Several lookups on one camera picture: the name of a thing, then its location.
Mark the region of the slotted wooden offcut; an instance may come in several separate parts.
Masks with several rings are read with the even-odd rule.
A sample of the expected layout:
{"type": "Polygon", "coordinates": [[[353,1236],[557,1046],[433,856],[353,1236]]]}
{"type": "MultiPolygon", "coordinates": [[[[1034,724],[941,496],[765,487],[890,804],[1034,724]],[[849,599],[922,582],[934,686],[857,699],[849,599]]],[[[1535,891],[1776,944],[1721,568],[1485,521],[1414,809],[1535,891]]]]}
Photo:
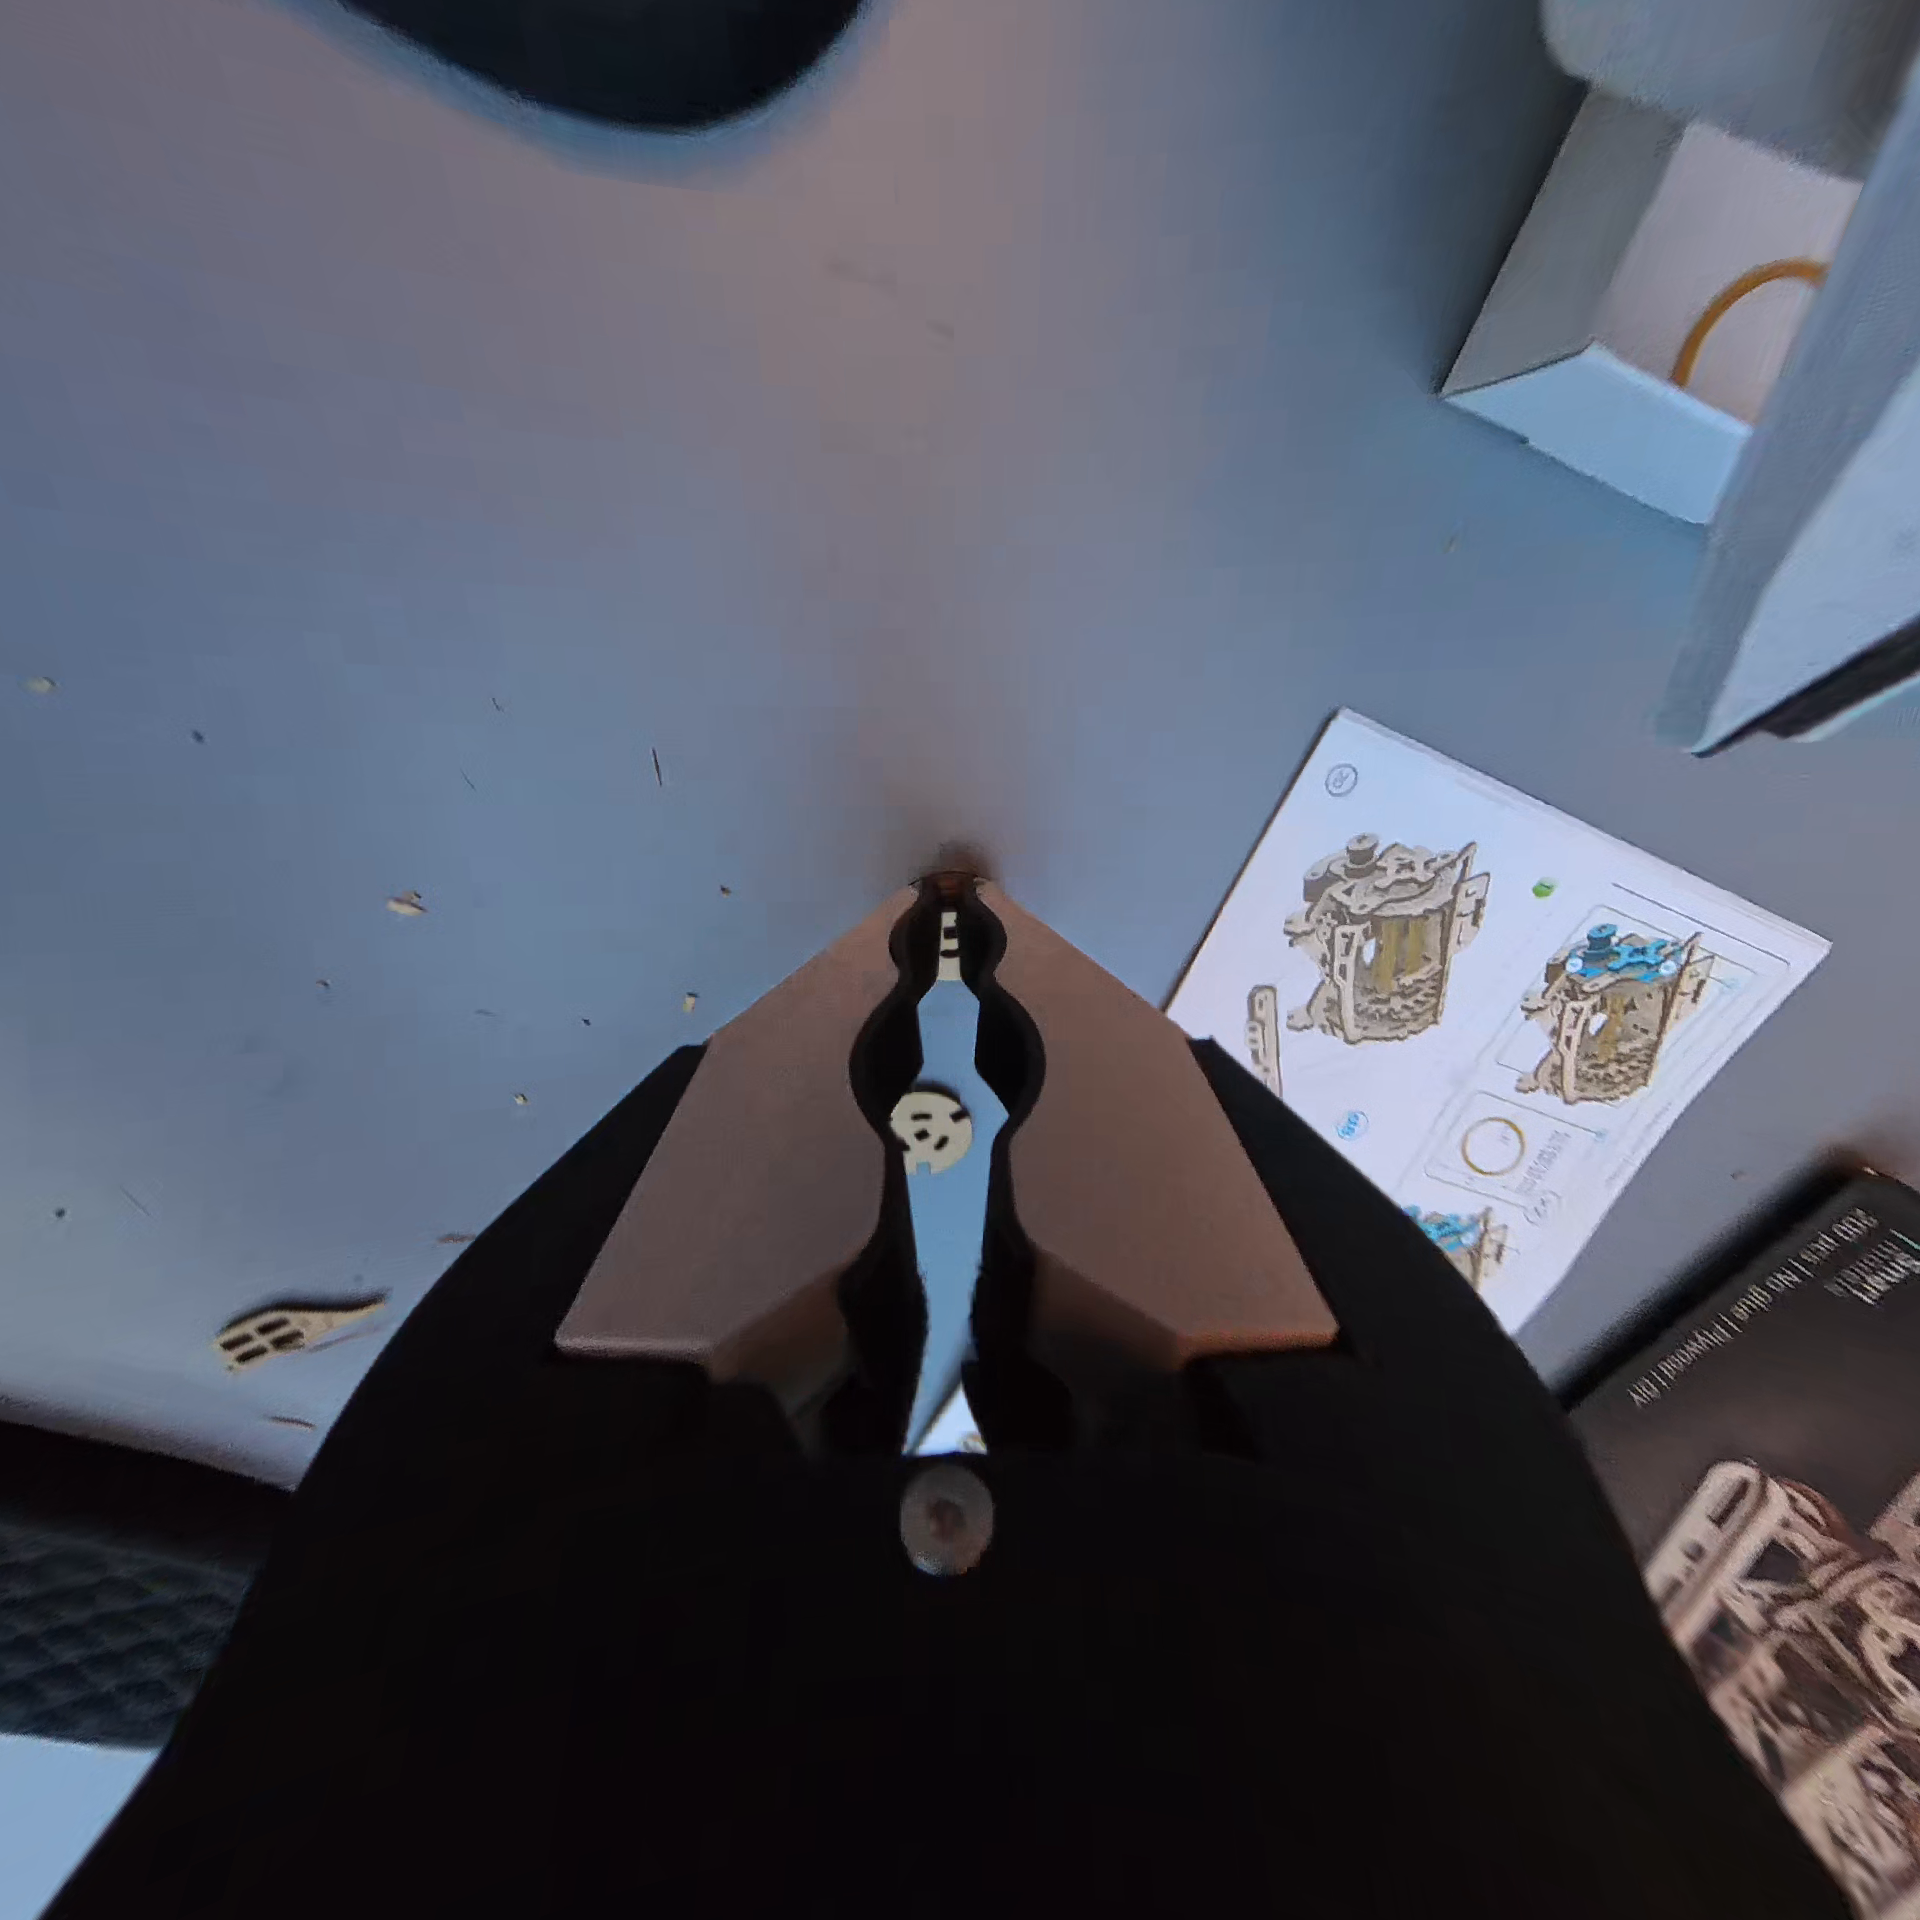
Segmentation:
{"type": "Polygon", "coordinates": [[[357,1337],[387,1308],[384,1293],[330,1302],[266,1302],[231,1319],[208,1348],[231,1376],[253,1373],[272,1360],[317,1353],[357,1337]]]}

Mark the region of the black model kit box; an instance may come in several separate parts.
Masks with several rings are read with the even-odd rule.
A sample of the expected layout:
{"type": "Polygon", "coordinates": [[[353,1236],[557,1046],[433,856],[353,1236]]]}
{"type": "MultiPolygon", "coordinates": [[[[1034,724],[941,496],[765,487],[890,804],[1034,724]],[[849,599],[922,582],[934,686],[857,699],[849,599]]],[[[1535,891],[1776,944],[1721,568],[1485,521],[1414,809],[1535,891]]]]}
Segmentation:
{"type": "Polygon", "coordinates": [[[1915,1189],[1835,1189],[1571,1416],[1750,1767],[1859,1916],[1915,1916],[1915,1189]]]}

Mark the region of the black mesh chair seat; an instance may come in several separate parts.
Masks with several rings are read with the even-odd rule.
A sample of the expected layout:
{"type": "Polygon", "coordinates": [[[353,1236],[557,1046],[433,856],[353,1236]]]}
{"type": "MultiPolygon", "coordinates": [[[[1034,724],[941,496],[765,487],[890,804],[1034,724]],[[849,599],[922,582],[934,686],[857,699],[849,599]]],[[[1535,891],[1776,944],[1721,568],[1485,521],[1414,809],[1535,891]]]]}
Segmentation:
{"type": "Polygon", "coordinates": [[[3,1733],[154,1753],[234,1632],[290,1493],[3,1425],[3,1733]]]}

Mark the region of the round wooden disc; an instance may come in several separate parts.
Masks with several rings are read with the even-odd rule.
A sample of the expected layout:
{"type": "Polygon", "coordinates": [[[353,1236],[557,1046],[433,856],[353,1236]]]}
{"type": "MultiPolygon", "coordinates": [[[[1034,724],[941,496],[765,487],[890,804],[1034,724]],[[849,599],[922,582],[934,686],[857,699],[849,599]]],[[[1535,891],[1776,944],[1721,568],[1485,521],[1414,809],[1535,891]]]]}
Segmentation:
{"type": "Polygon", "coordinates": [[[917,881],[914,937],[917,952],[928,958],[938,983],[963,980],[970,955],[986,925],[977,863],[949,856],[917,881]]]}
{"type": "Polygon", "coordinates": [[[974,1144],[970,1104],[944,1085],[914,1085],[891,1108],[890,1126],[910,1176],[941,1176],[965,1164],[974,1144]]]}

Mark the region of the printed instruction booklet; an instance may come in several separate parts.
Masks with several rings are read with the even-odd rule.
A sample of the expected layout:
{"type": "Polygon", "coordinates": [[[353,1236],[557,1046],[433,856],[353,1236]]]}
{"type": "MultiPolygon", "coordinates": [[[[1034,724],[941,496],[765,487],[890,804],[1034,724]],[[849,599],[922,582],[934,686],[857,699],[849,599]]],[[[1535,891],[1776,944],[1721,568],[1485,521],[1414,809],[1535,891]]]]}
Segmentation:
{"type": "Polygon", "coordinates": [[[1504,1329],[1832,941],[1352,709],[1168,1001],[1504,1329]]]}

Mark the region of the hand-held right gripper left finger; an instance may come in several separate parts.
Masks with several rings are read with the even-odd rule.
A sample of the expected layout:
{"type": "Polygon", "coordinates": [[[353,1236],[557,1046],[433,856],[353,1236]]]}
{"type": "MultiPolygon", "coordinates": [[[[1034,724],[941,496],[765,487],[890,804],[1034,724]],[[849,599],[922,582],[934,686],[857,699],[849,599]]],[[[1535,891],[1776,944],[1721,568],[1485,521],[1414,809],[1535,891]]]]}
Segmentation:
{"type": "Polygon", "coordinates": [[[925,880],[718,1025],[559,1328],[578,1363],[768,1391],[808,1444],[898,1453],[928,1309],[890,1117],[941,967],[925,880]]]}

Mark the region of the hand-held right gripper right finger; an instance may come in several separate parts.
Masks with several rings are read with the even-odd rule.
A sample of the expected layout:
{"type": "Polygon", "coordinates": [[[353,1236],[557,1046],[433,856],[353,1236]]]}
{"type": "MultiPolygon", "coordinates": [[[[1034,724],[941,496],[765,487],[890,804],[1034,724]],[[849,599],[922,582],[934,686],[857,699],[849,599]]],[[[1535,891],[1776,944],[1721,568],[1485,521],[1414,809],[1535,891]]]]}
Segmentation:
{"type": "Polygon", "coordinates": [[[1163,1423],[1200,1363],[1339,1326],[1163,1011],[992,880],[960,894],[977,1067],[1005,1108],[965,1389],[992,1452],[1163,1423]]]}

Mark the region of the black textured wrist rest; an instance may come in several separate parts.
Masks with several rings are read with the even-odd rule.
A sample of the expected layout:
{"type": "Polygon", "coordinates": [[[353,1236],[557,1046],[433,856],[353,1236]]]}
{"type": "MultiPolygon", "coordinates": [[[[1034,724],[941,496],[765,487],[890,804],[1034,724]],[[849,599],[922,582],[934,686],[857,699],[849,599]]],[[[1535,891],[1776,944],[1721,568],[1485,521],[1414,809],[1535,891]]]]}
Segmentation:
{"type": "Polygon", "coordinates": [[[639,133],[720,128],[785,95],[859,1],[342,1],[506,99],[639,133]]]}

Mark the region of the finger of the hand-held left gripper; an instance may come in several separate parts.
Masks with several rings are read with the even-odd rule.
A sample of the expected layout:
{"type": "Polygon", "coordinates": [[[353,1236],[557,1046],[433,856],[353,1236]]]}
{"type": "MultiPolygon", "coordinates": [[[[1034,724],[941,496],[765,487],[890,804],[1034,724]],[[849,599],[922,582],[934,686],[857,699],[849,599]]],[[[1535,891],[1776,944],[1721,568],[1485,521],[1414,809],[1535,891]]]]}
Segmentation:
{"type": "Polygon", "coordinates": [[[1861,183],[1713,524],[1662,732],[1824,735],[1915,686],[1915,5],[1543,5],[1573,77],[1861,183]]]}

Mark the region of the group of tan rubber bands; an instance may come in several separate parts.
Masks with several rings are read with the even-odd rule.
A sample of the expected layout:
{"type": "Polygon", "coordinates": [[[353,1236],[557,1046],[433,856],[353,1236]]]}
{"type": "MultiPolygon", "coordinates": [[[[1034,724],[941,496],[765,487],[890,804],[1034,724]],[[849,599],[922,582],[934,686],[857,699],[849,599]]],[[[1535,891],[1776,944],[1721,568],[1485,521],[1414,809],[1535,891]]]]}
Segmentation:
{"type": "Polygon", "coordinates": [[[1688,390],[1696,369],[1696,361],[1703,353],[1711,336],[1714,328],[1739,305],[1739,301],[1753,297],[1763,287],[1773,283],[1798,280],[1810,287],[1821,287],[1832,271],[1832,262],[1813,255],[1785,255],[1766,261],[1759,268],[1751,268],[1729,283],[1725,283],[1718,295],[1705,301],[1705,305],[1691,320],[1669,369],[1669,382],[1679,390],[1688,390]]]}

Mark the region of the white cardboard tray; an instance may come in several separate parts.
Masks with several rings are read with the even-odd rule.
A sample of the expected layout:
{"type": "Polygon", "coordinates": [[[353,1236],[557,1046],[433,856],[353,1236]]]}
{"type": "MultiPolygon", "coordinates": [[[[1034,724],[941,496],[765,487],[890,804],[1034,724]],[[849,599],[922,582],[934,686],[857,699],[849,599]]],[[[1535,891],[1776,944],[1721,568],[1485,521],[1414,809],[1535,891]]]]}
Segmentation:
{"type": "Polygon", "coordinates": [[[1696,313],[1766,261],[1832,262],[1861,183],[1594,89],[1443,398],[1677,521],[1713,521],[1821,287],[1773,283],[1669,382],[1696,313]]]}

